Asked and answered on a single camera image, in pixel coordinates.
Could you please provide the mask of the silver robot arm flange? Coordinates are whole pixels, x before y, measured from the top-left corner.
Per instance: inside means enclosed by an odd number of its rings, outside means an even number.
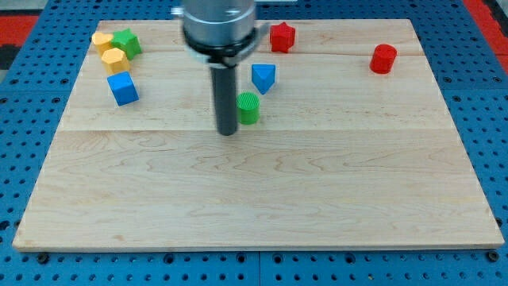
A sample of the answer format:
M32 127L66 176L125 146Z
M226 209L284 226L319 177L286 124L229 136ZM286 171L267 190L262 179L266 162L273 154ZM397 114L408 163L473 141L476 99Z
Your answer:
M236 67L270 30L256 24L254 0L182 0L171 15L182 22L187 51L212 68Z

